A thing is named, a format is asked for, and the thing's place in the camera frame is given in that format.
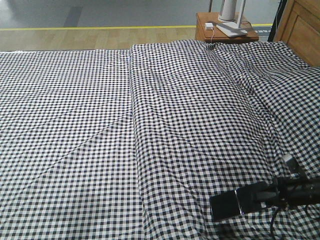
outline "bed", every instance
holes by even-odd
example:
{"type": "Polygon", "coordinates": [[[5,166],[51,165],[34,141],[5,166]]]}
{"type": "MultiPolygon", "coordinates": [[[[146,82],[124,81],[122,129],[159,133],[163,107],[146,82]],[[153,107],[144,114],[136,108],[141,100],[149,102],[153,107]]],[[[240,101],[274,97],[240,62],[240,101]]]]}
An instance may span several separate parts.
{"type": "MultiPolygon", "coordinates": [[[[271,239],[274,208],[213,222],[209,197],[290,177],[287,153],[319,177],[319,47],[296,44],[301,18],[318,43],[319,5],[297,0],[278,42],[1,52],[0,238],[271,239]]],[[[319,229],[301,207],[274,223],[319,229]]]]}

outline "wooden nightstand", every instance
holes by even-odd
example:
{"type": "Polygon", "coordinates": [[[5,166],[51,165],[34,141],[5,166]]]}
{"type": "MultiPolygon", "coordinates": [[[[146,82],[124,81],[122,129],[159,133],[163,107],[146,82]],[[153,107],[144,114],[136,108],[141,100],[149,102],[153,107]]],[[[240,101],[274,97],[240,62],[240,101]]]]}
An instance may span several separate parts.
{"type": "MultiPolygon", "coordinates": [[[[195,40],[205,41],[207,43],[211,42],[211,37],[213,35],[212,30],[205,30],[205,23],[213,22],[213,25],[221,23],[218,20],[218,12],[198,12],[196,14],[196,29],[195,29],[195,40]]],[[[249,23],[242,24],[241,27],[248,31],[247,35],[228,37],[218,28],[214,27],[214,37],[212,38],[212,43],[225,43],[225,44],[243,44],[249,42],[255,42],[259,40],[258,34],[253,30],[249,23]]]]}

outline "white plug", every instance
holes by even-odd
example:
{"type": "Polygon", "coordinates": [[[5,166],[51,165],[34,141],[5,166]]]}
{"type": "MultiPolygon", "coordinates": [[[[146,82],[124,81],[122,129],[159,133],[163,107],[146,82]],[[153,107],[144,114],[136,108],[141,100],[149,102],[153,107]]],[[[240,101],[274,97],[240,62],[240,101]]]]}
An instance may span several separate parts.
{"type": "Polygon", "coordinates": [[[205,30],[213,30],[214,29],[214,25],[213,25],[212,22],[206,22],[204,24],[204,28],[205,28],[205,30]]]}

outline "yellow line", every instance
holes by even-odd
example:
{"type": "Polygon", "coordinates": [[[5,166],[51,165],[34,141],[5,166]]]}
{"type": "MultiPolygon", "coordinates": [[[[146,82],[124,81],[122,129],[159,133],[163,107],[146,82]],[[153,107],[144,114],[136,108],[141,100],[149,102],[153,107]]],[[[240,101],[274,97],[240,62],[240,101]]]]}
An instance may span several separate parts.
{"type": "Polygon", "coordinates": [[[264,27],[264,26],[272,26],[272,23],[257,23],[257,24],[251,24],[253,27],[264,27]]]}
{"type": "MultiPolygon", "coordinates": [[[[272,23],[252,24],[258,26],[272,26],[272,23]]],[[[195,25],[176,26],[88,26],[88,27],[30,27],[30,28],[0,28],[0,31],[35,31],[35,30],[112,30],[112,29],[181,29],[195,28],[195,25]]]]}

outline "wooden floor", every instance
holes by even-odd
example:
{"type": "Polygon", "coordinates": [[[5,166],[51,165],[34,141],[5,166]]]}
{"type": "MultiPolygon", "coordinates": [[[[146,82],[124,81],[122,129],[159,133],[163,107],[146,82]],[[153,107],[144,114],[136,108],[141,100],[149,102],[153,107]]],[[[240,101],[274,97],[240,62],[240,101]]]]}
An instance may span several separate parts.
{"type": "Polygon", "coordinates": [[[195,38],[196,28],[0,30],[0,51],[128,49],[195,38]]]}

